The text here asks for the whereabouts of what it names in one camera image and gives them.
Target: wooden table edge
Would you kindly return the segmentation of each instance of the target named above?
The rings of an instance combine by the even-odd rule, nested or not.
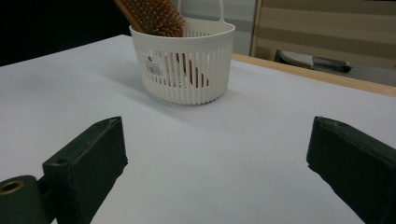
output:
[[[345,86],[361,91],[370,91],[382,95],[396,97],[396,87],[377,84],[370,81],[359,80],[351,77],[340,77],[324,72],[314,71],[306,68],[296,67],[283,63],[271,62],[259,58],[253,58],[242,54],[233,54],[232,59],[241,63],[250,63],[261,67],[275,69],[277,71],[294,74],[300,77],[307,77],[318,81],[328,82],[335,85]]]

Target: tabletop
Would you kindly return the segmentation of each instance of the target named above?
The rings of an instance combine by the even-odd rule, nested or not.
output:
[[[307,167],[312,124],[396,147],[394,89],[247,59],[234,55],[227,92],[196,106],[149,95],[126,35],[0,67],[0,180],[41,177],[77,135],[121,116],[129,164],[92,223],[362,223]]]

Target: barcode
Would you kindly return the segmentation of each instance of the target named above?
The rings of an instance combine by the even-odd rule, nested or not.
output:
[[[158,64],[146,62],[146,67],[148,69],[148,72],[150,72],[152,75],[155,75],[155,76],[161,75],[161,70],[160,70],[160,67],[158,66]]]

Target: hairbrush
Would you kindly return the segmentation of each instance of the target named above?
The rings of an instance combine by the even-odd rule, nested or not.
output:
[[[165,37],[183,36],[183,17],[170,0],[114,0],[124,17],[131,23],[135,31]],[[182,54],[183,70],[187,71],[186,57]],[[195,68],[195,87],[198,88],[198,68]],[[192,62],[190,61],[190,81],[192,85]]]

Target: white plastic basket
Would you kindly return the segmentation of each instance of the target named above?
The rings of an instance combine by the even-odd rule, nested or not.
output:
[[[140,75],[152,95],[169,103],[200,105],[216,100],[228,86],[235,26],[183,17],[183,37],[138,33],[130,27]],[[177,8],[180,11],[181,0]]]

